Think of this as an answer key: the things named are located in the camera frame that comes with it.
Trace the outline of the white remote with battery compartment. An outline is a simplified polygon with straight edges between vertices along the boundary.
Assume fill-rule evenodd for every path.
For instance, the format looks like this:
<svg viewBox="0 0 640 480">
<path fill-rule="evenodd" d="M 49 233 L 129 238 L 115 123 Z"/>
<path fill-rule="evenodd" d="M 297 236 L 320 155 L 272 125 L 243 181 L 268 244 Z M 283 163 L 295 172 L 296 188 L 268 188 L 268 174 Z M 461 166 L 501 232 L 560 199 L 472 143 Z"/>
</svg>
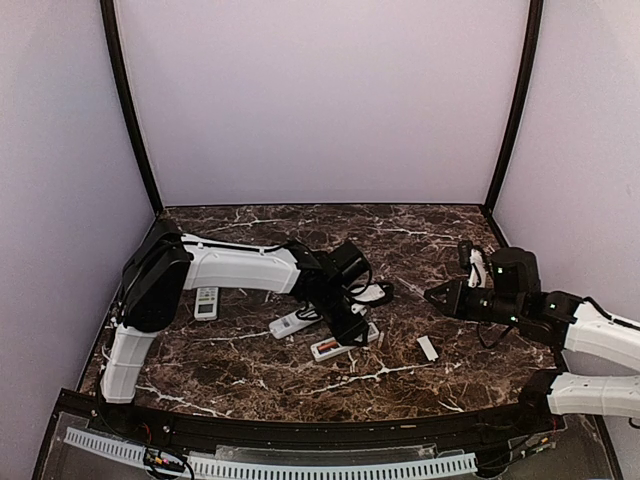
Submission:
<svg viewBox="0 0 640 480">
<path fill-rule="evenodd" d="M 312 305 L 300 308 L 280 317 L 269 324 L 269 331 L 275 339 L 283 339 L 320 321 L 322 316 Z"/>
</svg>

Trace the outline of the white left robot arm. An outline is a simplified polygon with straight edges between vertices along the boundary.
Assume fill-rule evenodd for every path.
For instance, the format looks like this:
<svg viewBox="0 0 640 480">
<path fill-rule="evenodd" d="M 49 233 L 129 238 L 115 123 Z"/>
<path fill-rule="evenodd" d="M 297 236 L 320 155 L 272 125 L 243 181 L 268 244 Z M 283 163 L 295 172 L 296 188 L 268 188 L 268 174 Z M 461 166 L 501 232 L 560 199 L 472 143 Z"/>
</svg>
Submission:
<svg viewBox="0 0 640 480">
<path fill-rule="evenodd" d="M 369 326 L 353 310 L 352 284 L 371 266 L 352 242 L 327 252 L 297 240 L 278 246 L 214 241 L 157 222 L 123 269 L 113 313 L 116 333 L 99 384 L 101 417 L 120 436 L 141 427 L 129 405 L 151 343 L 174 320 L 181 295 L 198 288 L 263 290 L 314 307 L 342 346 L 364 346 Z"/>
</svg>

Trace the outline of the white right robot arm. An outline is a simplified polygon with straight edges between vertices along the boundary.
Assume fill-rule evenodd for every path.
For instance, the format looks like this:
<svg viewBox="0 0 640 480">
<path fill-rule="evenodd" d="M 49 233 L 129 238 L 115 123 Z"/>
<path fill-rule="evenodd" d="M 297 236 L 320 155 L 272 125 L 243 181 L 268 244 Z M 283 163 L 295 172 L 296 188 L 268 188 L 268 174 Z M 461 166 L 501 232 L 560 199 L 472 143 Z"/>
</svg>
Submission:
<svg viewBox="0 0 640 480">
<path fill-rule="evenodd" d="M 451 280 L 424 291 L 441 314 L 476 323 L 502 324 L 553 351 L 589 354 L 639 370 L 639 323 L 616 317 L 591 297 L 542 292 L 515 284 L 470 287 Z M 590 414 L 639 417 L 639 376 L 586 376 L 561 369 L 540 370 L 510 413 L 521 434 L 534 432 L 549 415 Z"/>
</svg>

